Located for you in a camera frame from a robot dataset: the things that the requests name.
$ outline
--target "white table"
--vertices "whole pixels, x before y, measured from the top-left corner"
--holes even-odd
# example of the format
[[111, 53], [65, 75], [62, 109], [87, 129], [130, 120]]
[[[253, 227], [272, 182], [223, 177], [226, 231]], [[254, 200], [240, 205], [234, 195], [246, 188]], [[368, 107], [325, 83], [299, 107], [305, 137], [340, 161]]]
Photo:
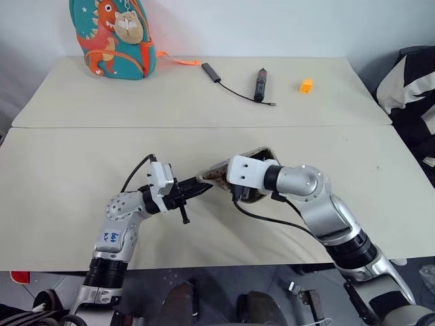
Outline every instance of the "white table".
[[[282, 164], [327, 173], [388, 257], [435, 254], [434, 191], [391, 126], [15, 128], [0, 147], [0, 270], [86, 270], [107, 201], [147, 153], [185, 179], [262, 145]], [[269, 199], [247, 209], [301, 223]], [[177, 211], [142, 223], [130, 268], [330, 261], [303, 232], [241, 215], [222, 190], [189, 201], [188, 212], [189, 225]]]
[[[228, 87], [254, 95], [256, 73], [268, 71], [265, 101], [239, 98], [201, 67], [159, 60], [150, 78], [93, 75], [82, 58], [64, 58], [14, 120], [14, 127], [272, 127], [372, 126], [391, 121], [346, 58], [202, 58]], [[312, 78], [310, 94], [298, 92]]]

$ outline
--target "bear plush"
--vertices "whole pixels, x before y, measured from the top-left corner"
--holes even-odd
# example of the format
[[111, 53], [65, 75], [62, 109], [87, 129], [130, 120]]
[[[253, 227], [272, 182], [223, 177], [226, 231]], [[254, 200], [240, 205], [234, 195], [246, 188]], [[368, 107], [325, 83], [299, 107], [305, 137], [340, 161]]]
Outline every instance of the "bear plush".
[[115, 13], [115, 32], [124, 42], [138, 44], [143, 39], [143, 26], [137, 17], [136, 12]]

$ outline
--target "red object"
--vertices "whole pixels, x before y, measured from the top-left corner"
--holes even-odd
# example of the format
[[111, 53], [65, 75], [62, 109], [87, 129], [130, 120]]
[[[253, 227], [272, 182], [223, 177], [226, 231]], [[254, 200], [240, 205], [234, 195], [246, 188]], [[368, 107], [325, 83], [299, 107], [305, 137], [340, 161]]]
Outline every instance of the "red object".
[[11, 279], [18, 284], [30, 283], [30, 272], [10, 272]]
[[150, 47], [153, 46], [152, 41], [141, 42], [139, 48], [141, 49], [142, 62], [143, 62], [143, 76], [148, 76], [148, 71], [150, 70]]

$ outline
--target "teal backpack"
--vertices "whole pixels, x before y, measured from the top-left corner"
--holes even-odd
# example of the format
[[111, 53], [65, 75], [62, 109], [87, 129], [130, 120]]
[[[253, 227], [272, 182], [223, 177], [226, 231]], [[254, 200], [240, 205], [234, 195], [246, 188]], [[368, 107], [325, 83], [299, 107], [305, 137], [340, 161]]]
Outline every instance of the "teal backpack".
[[[157, 56], [140, 0], [69, 0], [69, 10], [89, 69], [96, 75], [142, 79]], [[199, 65], [198, 61], [179, 61]]]

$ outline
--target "black cable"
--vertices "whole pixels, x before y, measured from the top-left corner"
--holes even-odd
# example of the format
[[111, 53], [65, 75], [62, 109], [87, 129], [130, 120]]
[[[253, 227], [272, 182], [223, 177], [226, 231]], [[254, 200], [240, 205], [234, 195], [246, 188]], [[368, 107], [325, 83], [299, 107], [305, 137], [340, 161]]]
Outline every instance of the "black cable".
[[237, 201], [233, 201], [234, 206], [236, 206], [236, 209], [238, 209], [239, 211], [241, 211], [243, 214], [249, 216], [249, 217], [253, 217], [254, 219], [261, 219], [262, 221], [267, 221], [267, 222], [273, 222], [273, 223], [279, 223], [279, 224], [284, 224], [284, 225], [288, 225], [288, 226], [292, 226], [293, 228], [297, 228], [299, 230], [302, 230], [303, 232], [308, 233], [310, 236], [312, 236], [314, 239], [314, 235], [308, 231], [306, 228], [303, 228], [302, 226], [295, 224], [295, 223], [291, 223], [291, 222], [287, 222], [287, 221], [281, 221], [279, 219], [271, 219], [269, 217], [264, 217], [264, 216], [259, 216], [253, 213], [250, 213], [248, 211], [245, 211], [244, 209], [242, 209], [239, 204], [237, 204]]
[[73, 323], [77, 326], [88, 326], [88, 324], [86, 324], [86, 321], [84, 321], [79, 316], [75, 316], [74, 314], [67, 314], [66, 316], [62, 317], [59, 321], [59, 325], [64, 326], [65, 323], [68, 322]]
[[300, 214], [300, 211], [298, 210], [298, 208], [296, 206], [293, 205], [292, 202], [290, 202], [287, 198], [284, 200], [284, 202], [287, 203], [288, 205], [290, 205], [294, 209], [296, 214], [298, 214], [302, 218], [302, 215]]
[[125, 189], [127, 188], [127, 185], [130, 183], [133, 176], [136, 174], [136, 172], [143, 166], [150, 158], [154, 158], [154, 154], [148, 154], [146, 157], [135, 167], [135, 169], [130, 173], [127, 180], [125, 181], [124, 185], [122, 186], [121, 192], [125, 192]]
[[239, 93], [236, 93], [234, 90], [231, 90], [230, 88], [226, 87], [223, 83], [221, 83], [220, 81], [217, 82], [219, 85], [221, 85], [223, 88], [225, 88], [226, 90], [229, 90], [230, 92], [232, 92], [233, 94], [236, 94], [237, 96], [240, 96], [246, 100], [249, 100], [251, 102], [255, 102], [255, 103], [259, 103], [259, 104], [265, 104], [265, 105], [270, 105], [272, 107], [274, 107], [276, 105], [276, 103], [266, 103], [266, 102], [256, 102], [254, 101], [252, 98], [240, 95]]

